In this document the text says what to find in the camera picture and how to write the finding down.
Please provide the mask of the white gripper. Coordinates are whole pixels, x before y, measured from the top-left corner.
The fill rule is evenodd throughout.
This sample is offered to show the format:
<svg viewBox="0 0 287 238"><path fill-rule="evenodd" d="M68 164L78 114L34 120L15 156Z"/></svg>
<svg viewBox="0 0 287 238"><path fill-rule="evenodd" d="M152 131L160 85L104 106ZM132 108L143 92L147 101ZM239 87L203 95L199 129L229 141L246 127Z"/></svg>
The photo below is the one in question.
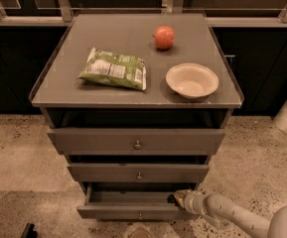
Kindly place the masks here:
<svg viewBox="0 0 287 238"><path fill-rule="evenodd" d="M190 189L182 189L174 192L175 200L188 212L201 216L208 215L210 212L207 206L208 196Z"/></svg>

